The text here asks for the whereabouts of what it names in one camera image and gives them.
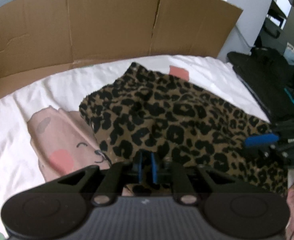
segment bed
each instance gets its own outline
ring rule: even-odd
[[[86,95],[114,82],[133,61],[162,73],[169,73],[171,65],[183,68],[189,72],[191,83],[267,121],[232,65],[211,57],[141,57],[54,74],[0,99],[0,209],[10,196],[44,183],[26,125],[31,116],[49,106],[78,111]],[[1,220],[0,232],[6,235]]]

